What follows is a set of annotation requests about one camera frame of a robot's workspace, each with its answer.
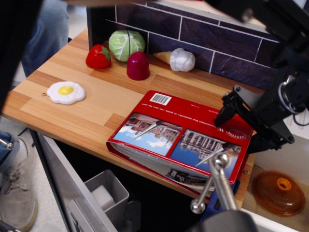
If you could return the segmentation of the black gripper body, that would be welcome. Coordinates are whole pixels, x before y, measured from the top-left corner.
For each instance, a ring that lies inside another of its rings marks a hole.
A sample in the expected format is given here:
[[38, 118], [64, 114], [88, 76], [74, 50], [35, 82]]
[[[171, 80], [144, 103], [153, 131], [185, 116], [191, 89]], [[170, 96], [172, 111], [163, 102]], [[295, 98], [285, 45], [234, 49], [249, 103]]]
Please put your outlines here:
[[256, 134], [276, 135], [280, 144], [292, 144], [295, 139], [283, 119], [295, 112], [295, 81], [283, 82], [263, 94], [235, 85], [223, 97], [224, 104], [233, 103], [237, 115], [244, 119]]

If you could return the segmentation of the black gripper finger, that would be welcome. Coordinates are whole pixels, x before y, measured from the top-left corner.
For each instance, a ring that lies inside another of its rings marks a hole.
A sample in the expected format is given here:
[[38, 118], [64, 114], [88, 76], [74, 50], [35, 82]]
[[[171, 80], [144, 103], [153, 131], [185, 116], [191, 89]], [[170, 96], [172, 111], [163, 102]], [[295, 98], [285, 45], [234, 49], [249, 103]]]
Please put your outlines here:
[[255, 134], [249, 143], [247, 154], [258, 153], [269, 149], [281, 149], [281, 140], [276, 135]]
[[233, 103], [224, 104], [219, 114], [214, 119], [216, 127], [220, 127], [227, 121], [229, 121], [236, 113], [235, 106]]

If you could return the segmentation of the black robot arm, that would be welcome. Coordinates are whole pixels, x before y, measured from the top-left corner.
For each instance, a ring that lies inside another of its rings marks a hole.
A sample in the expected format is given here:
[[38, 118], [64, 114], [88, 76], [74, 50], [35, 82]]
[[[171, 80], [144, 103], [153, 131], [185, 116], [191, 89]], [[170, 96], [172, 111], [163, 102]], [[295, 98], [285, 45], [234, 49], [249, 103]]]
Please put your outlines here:
[[284, 119], [309, 107], [308, 13], [292, 0], [211, 0], [210, 5], [240, 22], [257, 19], [280, 41], [273, 55], [278, 72], [270, 88], [258, 94], [235, 85], [222, 98], [215, 126], [240, 116], [255, 131], [248, 153], [292, 144], [295, 139]]

